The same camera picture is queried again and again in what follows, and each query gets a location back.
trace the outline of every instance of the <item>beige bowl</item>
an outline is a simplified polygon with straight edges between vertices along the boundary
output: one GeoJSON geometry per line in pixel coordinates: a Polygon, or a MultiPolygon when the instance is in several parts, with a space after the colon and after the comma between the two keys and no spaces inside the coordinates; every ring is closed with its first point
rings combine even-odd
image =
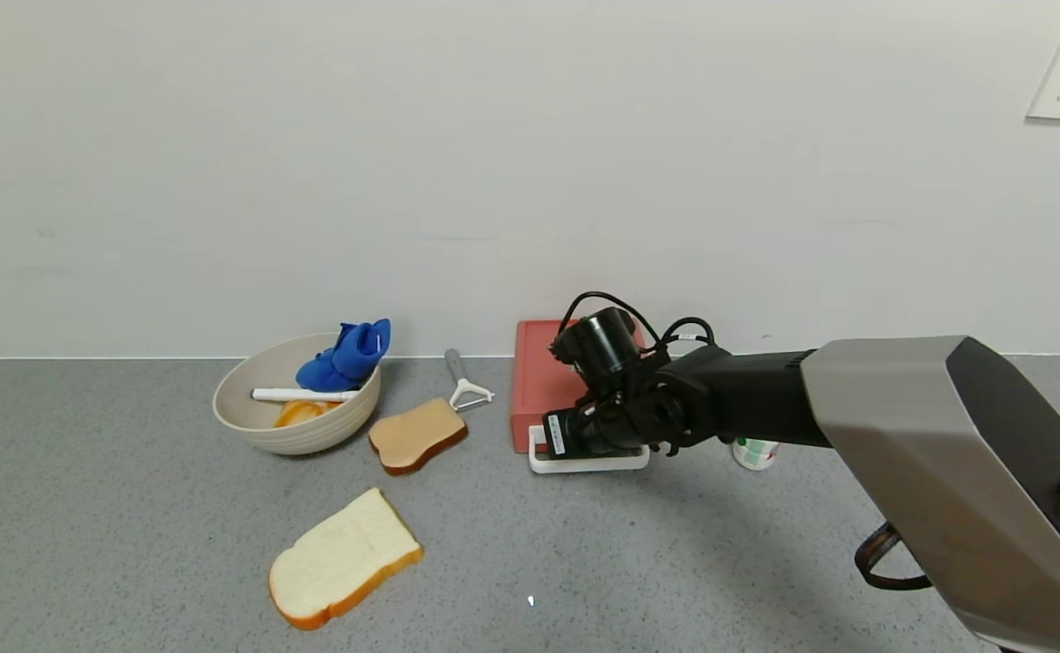
{"type": "Polygon", "coordinates": [[[347,441],[376,408],[381,394],[379,365],[351,401],[321,417],[279,429],[273,429],[272,424],[280,414],[281,405],[251,399],[252,388],[298,387],[297,371],[301,365],[332,347],[336,336],[315,334],[286,340],[236,365],[215,388],[215,398],[211,401],[215,418],[245,441],[273,454],[314,454],[347,441]]]}

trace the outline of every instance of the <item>blue toy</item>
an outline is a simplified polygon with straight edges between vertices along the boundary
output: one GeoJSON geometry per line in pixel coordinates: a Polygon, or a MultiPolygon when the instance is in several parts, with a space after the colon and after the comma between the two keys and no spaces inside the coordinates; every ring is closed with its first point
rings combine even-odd
{"type": "Polygon", "coordinates": [[[359,387],[388,351],[392,323],[340,323],[336,345],[303,364],[297,384],[313,392],[343,392],[359,387]]]}

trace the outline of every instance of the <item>orange object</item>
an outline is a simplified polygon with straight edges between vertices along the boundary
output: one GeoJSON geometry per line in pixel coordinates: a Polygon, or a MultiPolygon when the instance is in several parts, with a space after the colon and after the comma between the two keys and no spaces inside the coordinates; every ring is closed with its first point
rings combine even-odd
{"type": "Polygon", "coordinates": [[[338,401],[289,401],[288,404],[284,404],[284,408],[280,409],[280,417],[276,418],[276,423],[272,424],[272,427],[279,429],[280,426],[288,426],[310,421],[312,418],[319,418],[338,405],[340,405],[338,401]]]}

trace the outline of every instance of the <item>red box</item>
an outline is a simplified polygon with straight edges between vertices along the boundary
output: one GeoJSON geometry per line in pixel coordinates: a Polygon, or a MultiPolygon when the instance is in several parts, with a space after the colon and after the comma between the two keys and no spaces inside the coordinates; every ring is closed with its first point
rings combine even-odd
{"type": "MultiPolygon", "coordinates": [[[[513,398],[510,401],[510,430],[513,451],[530,451],[530,426],[542,424],[542,416],[559,408],[571,408],[586,393],[582,377],[570,367],[554,360],[549,345],[558,337],[559,319],[526,319],[517,322],[517,346],[513,350],[513,398]]],[[[642,332],[635,330],[635,342],[642,347],[642,332]]],[[[545,443],[537,445],[545,452],[545,443]]]]}

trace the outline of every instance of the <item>peeler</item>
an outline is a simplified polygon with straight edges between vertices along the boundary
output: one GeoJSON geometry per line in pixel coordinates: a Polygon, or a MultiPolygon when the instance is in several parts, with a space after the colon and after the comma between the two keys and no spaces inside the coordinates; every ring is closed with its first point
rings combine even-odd
{"type": "Polygon", "coordinates": [[[458,350],[445,350],[445,365],[449,368],[449,374],[454,375],[454,381],[458,382],[458,387],[454,390],[454,396],[449,398],[452,409],[461,412],[462,410],[473,408],[473,406],[489,404],[489,402],[493,401],[493,392],[489,392],[485,388],[473,384],[473,382],[464,377],[464,363],[461,360],[461,353],[458,350]],[[482,396],[464,402],[464,404],[458,404],[461,395],[466,392],[474,392],[482,396]]]}

